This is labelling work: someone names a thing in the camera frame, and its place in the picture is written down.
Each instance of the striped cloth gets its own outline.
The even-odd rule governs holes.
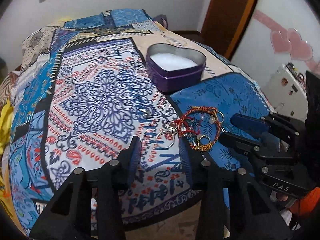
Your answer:
[[[0,84],[0,111],[7,103],[7,99],[10,96],[11,88],[13,87],[17,78],[18,75],[16,75],[13,72],[10,72],[3,80],[3,82]]]

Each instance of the bedspread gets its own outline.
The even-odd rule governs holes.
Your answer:
[[[141,10],[134,22],[120,21],[118,11],[115,15],[120,27],[106,11],[45,27],[22,46],[28,57],[12,93],[9,167],[13,204],[26,234],[76,167],[101,167],[127,148],[134,135],[142,142],[141,161],[131,188],[119,193],[126,229],[156,223],[200,200],[201,193],[186,182],[178,144],[164,150],[159,147],[163,140],[155,140],[168,122],[178,118],[179,107],[183,105],[184,111],[193,103],[181,102],[179,94],[170,99],[153,85],[144,62],[150,45],[167,43],[201,51],[207,57],[203,81],[230,73],[233,81],[247,87],[241,95],[247,98],[250,91],[254,97],[244,101],[240,93],[232,92],[229,80],[223,96],[232,95],[231,102],[242,113],[249,109],[249,115],[257,117],[272,110],[257,83],[211,48],[165,30]],[[188,88],[188,93],[204,100],[206,91],[215,93],[212,87],[220,86],[216,90],[220,95],[225,90],[223,82],[197,87],[201,84]],[[224,111],[233,108],[228,104]],[[143,117],[144,110],[151,112],[150,119]],[[227,150],[211,154],[222,167],[240,165]],[[93,200],[92,230],[95,207]]]

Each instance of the metal screw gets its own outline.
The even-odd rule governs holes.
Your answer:
[[[201,165],[204,166],[204,167],[209,167],[209,166],[211,165],[211,162],[208,161],[208,160],[203,160],[203,161],[201,162]]]
[[[119,161],[117,159],[113,159],[113,160],[109,161],[109,164],[111,166],[117,166],[119,164]]]
[[[83,169],[81,167],[77,167],[77,168],[75,168],[74,173],[78,175],[78,174],[81,174],[82,171],[83,171]]]
[[[261,170],[262,170],[263,173],[267,173],[269,171],[268,167],[262,167]]]
[[[244,175],[244,174],[247,173],[247,171],[244,168],[239,168],[238,169],[238,173],[241,174],[241,175]]]

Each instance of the door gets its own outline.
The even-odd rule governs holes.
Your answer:
[[[201,30],[204,43],[231,59],[257,0],[211,0]]]

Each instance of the bed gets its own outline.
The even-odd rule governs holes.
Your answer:
[[[160,93],[144,65],[147,49],[155,43],[205,54],[202,81],[171,95]],[[10,95],[13,121],[3,167],[16,224],[26,235],[76,167],[101,167],[137,135],[140,164],[131,188],[119,193],[127,238],[193,239],[202,194],[186,182],[178,144],[161,149],[156,134],[190,106],[207,105],[224,113],[226,130],[253,139],[229,118],[234,113],[259,118],[273,111],[258,84],[241,69],[210,47],[166,30],[143,10],[108,10],[53,23],[30,35],[22,52],[20,76]],[[151,111],[150,119],[143,117],[143,109]],[[214,137],[215,128],[200,126]],[[250,166],[220,143],[209,153],[226,169]],[[224,195],[227,212],[227,190]],[[95,235],[94,194],[91,229]]]

